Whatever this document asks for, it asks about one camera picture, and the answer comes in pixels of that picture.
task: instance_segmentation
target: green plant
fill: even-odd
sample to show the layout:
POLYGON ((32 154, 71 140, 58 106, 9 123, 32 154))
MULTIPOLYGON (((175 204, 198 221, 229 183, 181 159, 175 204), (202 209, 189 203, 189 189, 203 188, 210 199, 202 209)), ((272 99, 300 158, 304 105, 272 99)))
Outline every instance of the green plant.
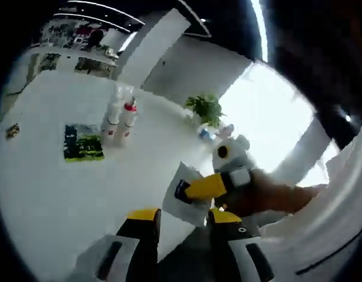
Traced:
POLYGON ((218 99, 209 92, 202 92, 197 97, 188 97, 185 107, 199 115, 202 124, 207 123, 213 127, 220 125, 220 117, 224 115, 218 99))

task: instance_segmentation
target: potted plant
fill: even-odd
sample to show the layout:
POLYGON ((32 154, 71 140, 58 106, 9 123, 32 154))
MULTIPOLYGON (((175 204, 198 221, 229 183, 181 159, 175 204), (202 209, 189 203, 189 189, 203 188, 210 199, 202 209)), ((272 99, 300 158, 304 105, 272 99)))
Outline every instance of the potted plant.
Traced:
POLYGON ((214 128, 219 127, 220 117, 224 115, 217 97, 209 92, 202 92, 196 97, 188 97, 185 108, 192 110, 200 119, 199 125, 207 123, 208 126, 214 128))

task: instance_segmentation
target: white pillar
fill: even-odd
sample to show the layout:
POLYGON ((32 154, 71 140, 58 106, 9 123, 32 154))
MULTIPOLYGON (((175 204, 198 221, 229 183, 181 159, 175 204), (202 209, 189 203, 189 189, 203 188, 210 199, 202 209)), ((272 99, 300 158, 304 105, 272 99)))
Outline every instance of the white pillar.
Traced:
POLYGON ((161 56, 189 26, 176 9, 157 21, 147 21, 117 60, 112 79, 140 88, 161 56))
POLYGON ((320 121, 314 118, 293 150, 271 175, 280 182, 297 184, 322 157, 330 142, 320 121))

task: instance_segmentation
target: person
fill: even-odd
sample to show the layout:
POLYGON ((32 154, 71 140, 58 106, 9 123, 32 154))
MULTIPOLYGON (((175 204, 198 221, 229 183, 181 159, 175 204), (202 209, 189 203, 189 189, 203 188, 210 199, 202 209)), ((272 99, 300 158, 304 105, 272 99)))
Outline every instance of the person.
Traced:
POLYGON ((268 210, 294 214, 326 186, 312 187, 276 184, 270 176, 260 169, 252 170, 253 188, 241 189, 235 197, 222 199, 225 210, 239 217, 249 216, 268 210))

